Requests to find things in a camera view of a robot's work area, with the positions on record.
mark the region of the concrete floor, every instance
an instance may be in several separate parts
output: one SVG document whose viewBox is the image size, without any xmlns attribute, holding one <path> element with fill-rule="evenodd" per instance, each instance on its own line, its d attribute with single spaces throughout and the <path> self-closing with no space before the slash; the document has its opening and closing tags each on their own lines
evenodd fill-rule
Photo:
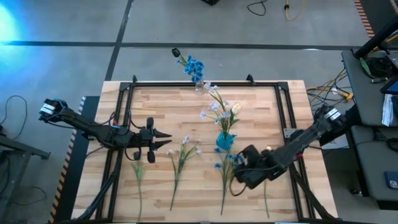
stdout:
<svg viewBox="0 0 398 224">
<path fill-rule="evenodd" d="M 352 46 L 368 37 L 350 0 L 307 0 L 305 12 L 296 20 L 284 18 L 284 1 L 266 2 L 267 14 L 251 14 L 246 6 L 255 0 L 221 0 L 210 7 L 200 0 L 135 0 L 123 42 L 277 44 Z M 297 13 L 300 1 L 292 1 Z M 115 42 L 127 0 L 2 0 L 0 40 Z M 13 207 L 9 220 L 43 223 L 49 218 L 53 195 L 71 131 L 37 120 L 46 98 L 60 98 L 76 110 L 82 96 L 99 95 L 113 47 L 0 46 L 0 118 L 8 96 L 18 94 L 28 102 L 28 119 L 19 141 L 52 152 L 51 158 L 33 158 L 22 186 L 39 186 L 46 201 L 31 207 Z M 213 80 L 305 80 L 317 86 L 335 78 L 343 69 L 340 49 L 181 49 L 205 63 L 205 76 Z M 186 80 L 174 64 L 169 48 L 120 49 L 112 80 Z M 348 80 L 340 86 L 349 85 Z M 22 124 L 21 102 L 12 100 L 4 123 L 13 136 Z M 338 105 L 347 109 L 348 105 Z M 328 164 L 339 162 L 332 159 Z M 352 170 L 329 173 L 339 216 L 350 221 L 395 223 L 397 212 L 380 211 L 369 198 L 349 194 Z M 39 197 L 31 192 L 30 197 Z"/>
</svg>

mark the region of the black box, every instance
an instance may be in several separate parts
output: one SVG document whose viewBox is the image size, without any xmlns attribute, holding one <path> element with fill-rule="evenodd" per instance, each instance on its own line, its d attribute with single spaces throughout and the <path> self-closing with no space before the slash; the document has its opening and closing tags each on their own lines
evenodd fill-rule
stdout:
<svg viewBox="0 0 398 224">
<path fill-rule="evenodd" d="M 202 0 L 202 1 L 204 1 L 205 3 L 207 3 L 211 6 L 214 6 L 216 3 L 218 3 L 219 0 Z"/>
</svg>

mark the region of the small blue vase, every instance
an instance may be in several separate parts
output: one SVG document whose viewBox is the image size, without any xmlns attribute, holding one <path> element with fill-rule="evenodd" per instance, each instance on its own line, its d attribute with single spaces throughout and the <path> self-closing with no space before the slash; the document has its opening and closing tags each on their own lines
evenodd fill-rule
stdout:
<svg viewBox="0 0 398 224">
<path fill-rule="evenodd" d="M 224 133 L 221 131 L 216 140 L 216 145 L 224 150 L 228 150 L 232 144 L 234 144 L 235 134 L 228 134 L 227 138 L 224 138 Z"/>
</svg>

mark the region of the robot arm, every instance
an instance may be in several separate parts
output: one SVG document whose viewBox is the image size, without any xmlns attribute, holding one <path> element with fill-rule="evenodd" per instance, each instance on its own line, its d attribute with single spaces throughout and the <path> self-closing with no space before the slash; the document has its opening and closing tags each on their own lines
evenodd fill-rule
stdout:
<svg viewBox="0 0 398 224">
<path fill-rule="evenodd" d="M 334 107 L 323 106 L 315 114 L 315 122 L 308 129 L 293 133 L 290 141 L 276 150 L 263 150 L 261 153 L 250 145 L 240 154 L 245 162 L 234 169 L 234 176 L 250 189 L 257 187 L 265 179 L 274 180 L 287 171 L 296 160 L 296 155 L 317 140 L 322 134 L 342 127 L 345 117 Z"/>
<path fill-rule="evenodd" d="M 44 101 L 44 105 L 40 110 L 39 120 L 46 123 L 56 123 L 63 121 L 79 130 L 84 131 L 85 136 L 94 136 L 98 142 L 108 149 L 119 148 L 138 148 L 138 152 L 134 153 L 134 159 L 139 160 L 141 157 L 141 148 L 149 147 L 148 161 L 155 162 L 155 154 L 158 148 L 171 142 L 171 140 L 154 142 L 155 138 L 171 137 L 154 129 L 154 119 L 147 119 L 147 126 L 142 127 L 138 133 L 134 133 L 126 126 L 112 126 L 99 124 L 84 116 L 74 112 L 63 100 Z"/>
</svg>

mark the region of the wooden tabletop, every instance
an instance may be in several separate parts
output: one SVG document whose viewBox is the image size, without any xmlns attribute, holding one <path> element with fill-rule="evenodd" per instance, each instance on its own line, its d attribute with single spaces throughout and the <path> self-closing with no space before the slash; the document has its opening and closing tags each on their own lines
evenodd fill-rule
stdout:
<svg viewBox="0 0 398 224">
<path fill-rule="evenodd" d="M 304 82 L 287 81 L 294 107 L 298 128 L 305 129 L 312 124 L 312 113 L 308 103 Z M 96 114 L 96 122 L 104 122 L 116 107 L 120 82 L 105 82 Z M 232 150 L 239 152 L 249 144 L 258 150 L 266 146 L 276 148 L 284 143 L 280 128 L 275 90 L 271 87 L 223 87 L 219 93 L 224 100 L 242 104 L 238 115 L 240 122 L 231 129 L 237 134 Z M 201 120 L 199 113 L 207 109 L 212 98 L 209 94 L 196 95 L 192 87 L 140 87 L 134 88 L 132 118 L 136 125 L 146 123 L 148 116 L 155 119 L 155 128 L 171 134 L 173 142 L 161 147 L 156 153 L 156 163 L 149 164 L 147 149 L 143 148 L 144 176 L 142 179 L 142 222 L 274 222 L 297 221 L 289 172 L 274 181 L 267 181 L 266 197 L 269 208 L 267 217 L 264 203 L 264 186 L 259 185 L 233 197 L 226 196 L 223 215 L 220 215 L 222 182 L 214 164 L 220 158 L 214 151 L 220 127 L 212 120 Z M 288 119 L 284 101 L 285 117 Z M 168 149 L 179 149 L 183 137 L 189 134 L 201 141 L 203 154 L 189 160 L 183 170 L 178 185 L 172 211 L 169 210 L 174 187 L 174 172 Z M 88 152 L 99 147 L 91 142 Z M 103 175 L 106 150 L 91 154 L 85 161 L 78 195 L 73 210 L 73 218 L 78 217 L 98 193 Z M 337 216 L 322 152 L 308 148 L 304 153 L 310 188 L 320 203 L 334 216 Z M 242 185 L 234 184 L 238 191 Z M 110 190 L 105 198 L 104 212 L 108 211 Z M 300 192 L 303 210 L 307 213 L 302 191 Z M 114 222 L 136 222 L 139 212 L 139 194 L 131 167 L 131 161 L 123 157 L 118 196 L 116 199 Z"/>
</svg>

